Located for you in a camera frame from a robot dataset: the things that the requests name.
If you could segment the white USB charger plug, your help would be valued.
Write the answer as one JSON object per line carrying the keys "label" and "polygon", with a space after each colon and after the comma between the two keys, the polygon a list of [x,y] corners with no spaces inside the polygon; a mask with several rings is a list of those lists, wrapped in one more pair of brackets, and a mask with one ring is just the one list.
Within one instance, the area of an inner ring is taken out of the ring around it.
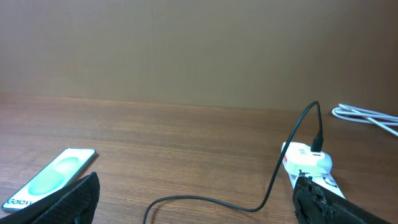
{"label": "white USB charger plug", "polygon": [[310,146],[299,142],[289,144],[282,162],[285,170],[291,175],[298,175],[299,170],[316,176],[329,174],[333,165],[327,153],[312,152]]}

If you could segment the Galaxy S25 smartphone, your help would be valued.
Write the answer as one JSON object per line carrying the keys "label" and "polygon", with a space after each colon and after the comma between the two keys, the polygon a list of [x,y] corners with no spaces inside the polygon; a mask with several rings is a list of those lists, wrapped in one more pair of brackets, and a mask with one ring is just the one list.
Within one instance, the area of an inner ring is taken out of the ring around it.
{"label": "Galaxy S25 smartphone", "polygon": [[68,185],[95,157],[94,149],[66,149],[3,203],[5,212],[32,205]]}

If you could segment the white power strip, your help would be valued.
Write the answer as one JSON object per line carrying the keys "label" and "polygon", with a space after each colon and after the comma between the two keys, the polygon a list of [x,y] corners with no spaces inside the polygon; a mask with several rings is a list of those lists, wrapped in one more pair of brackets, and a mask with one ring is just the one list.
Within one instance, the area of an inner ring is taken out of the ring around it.
{"label": "white power strip", "polygon": [[291,175],[291,174],[288,173],[288,176],[289,176],[289,179],[290,179],[290,182],[291,182],[293,188],[295,188],[295,184],[296,184],[296,182],[298,180],[298,177],[299,177],[300,173],[303,173],[303,175],[306,176],[306,177],[311,176],[312,180],[316,184],[321,185],[322,187],[326,188],[327,190],[333,192],[334,194],[337,194],[341,198],[345,198],[345,196],[343,195],[341,189],[339,188],[339,186],[335,182],[334,178],[332,177],[331,173],[329,173],[329,174],[321,174],[321,175],[318,175],[318,176],[316,176],[315,174],[309,174],[309,173],[306,173],[306,172],[302,172],[301,170],[299,170],[298,175]]}

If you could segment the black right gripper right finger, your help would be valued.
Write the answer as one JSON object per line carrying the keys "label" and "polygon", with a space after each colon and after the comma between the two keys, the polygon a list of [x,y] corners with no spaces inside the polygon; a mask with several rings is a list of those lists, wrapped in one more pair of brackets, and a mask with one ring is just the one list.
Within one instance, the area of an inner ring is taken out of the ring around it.
{"label": "black right gripper right finger", "polygon": [[311,177],[299,177],[293,192],[299,224],[390,224],[332,191]]}

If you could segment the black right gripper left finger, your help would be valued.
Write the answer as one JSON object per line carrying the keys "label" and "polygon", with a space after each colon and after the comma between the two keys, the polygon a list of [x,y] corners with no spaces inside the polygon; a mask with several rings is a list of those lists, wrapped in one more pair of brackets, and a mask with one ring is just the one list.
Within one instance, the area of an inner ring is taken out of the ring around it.
{"label": "black right gripper left finger", "polygon": [[96,172],[92,172],[1,218],[1,224],[92,224],[99,199],[99,178]]}

